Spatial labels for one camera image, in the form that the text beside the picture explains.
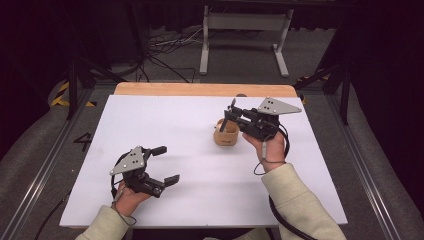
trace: brown cup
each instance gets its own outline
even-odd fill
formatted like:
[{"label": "brown cup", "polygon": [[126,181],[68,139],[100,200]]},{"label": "brown cup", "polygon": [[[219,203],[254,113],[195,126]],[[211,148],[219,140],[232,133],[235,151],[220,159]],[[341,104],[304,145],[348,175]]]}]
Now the brown cup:
[{"label": "brown cup", "polygon": [[240,128],[235,122],[227,121],[224,131],[220,132],[219,129],[221,128],[223,121],[224,119],[220,119],[217,122],[215,132],[213,133],[213,140],[220,146],[234,146],[237,143]]}]

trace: human hand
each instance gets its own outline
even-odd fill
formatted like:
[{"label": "human hand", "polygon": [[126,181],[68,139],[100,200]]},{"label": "human hand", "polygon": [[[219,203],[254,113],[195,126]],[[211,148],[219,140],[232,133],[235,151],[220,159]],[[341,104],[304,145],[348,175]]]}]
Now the human hand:
[{"label": "human hand", "polygon": [[119,183],[118,193],[124,190],[121,197],[116,201],[112,207],[121,213],[122,215],[129,217],[133,214],[138,205],[151,197],[146,193],[135,193],[131,188],[125,186],[124,181]]},{"label": "human hand", "polygon": [[286,163],[284,157],[284,136],[280,132],[277,132],[273,139],[266,141],[266,159],[262,159],[261,141],[246,133],[243,133],[243,138],[255,147],[259,162],[262,164],[265,172],[269,172]]}]

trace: human arm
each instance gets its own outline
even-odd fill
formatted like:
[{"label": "human arm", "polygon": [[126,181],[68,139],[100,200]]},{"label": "human arm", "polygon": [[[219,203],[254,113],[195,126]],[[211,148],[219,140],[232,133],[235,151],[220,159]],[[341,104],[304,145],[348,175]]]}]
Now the human arm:
[{"label": "human arm", "polygon": [[129,223],[134,221],[130,216],[138,205],[148,199],[150,195],[135,193],[125,187],[121,182],[118,192],[122,191],[121,197],[112,203],[112,206],[102,206],[91,225],[79,235],[77,240],[120,240],[128,230]]},{"label": "human arm", "polygon": [[[283,135],[277,133],[274,139],[267,141],[266,161],[262,159],[262,142],[247,134],[243,134],[243,137],[256,149],[266,172],[262,182],[279,214],[288,223],[313,238],[345,239],[340,227],[302,182],[293,165],[285,163]],[[282,239],[300,239],[282,225],[279,229]]]}]

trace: sleeve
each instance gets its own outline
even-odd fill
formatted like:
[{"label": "sleeve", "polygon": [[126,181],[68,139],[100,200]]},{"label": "sleeve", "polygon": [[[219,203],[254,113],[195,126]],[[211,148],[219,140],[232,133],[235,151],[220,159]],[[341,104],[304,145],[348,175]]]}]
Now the sleeve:
[{"label": "sleeve", "polygon": [[102,206],[90,227],[79,235],[76,240],[121,240],[128,230],[128,225],[118,213],[108,206]]},{"label": "sleeve", "polygon": [[[346,239],[318,198],[302,182],[293,165],[286,163],[262,177],[280,215],[291,225],[316,239]],[[301,239],[279,226],[282,239]]]}]

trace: white board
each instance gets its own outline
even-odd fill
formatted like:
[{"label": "white board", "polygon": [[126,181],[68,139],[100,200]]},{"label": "white board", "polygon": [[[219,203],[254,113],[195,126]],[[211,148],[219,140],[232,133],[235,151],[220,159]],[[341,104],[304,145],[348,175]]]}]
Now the white board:
[{"label": "white board", "polygon": [[[109,172],[122,154],[138,145],[166,146],[167,153],[150,157],[146,172],[159,181],[180,174],[180,181],[160,198],[152,197],[138,207],[133,214],[138,220],[135,227],[276,225],[268,193],[260,176],[253,174],[258,163],[254,148],[241,133],[232,147],[218,146],[213,141],[214,126],[224,117],[232,99],[110,96],[60,225],[88,227],[99,207],[111,204]],[[257,108],[263,99],[237,98],[236,106]],[[291,143],[286,161],[293,163],[333,219],[347,223],[301,101],[277,99],[302,109],[301,113],[280,116]]]}]

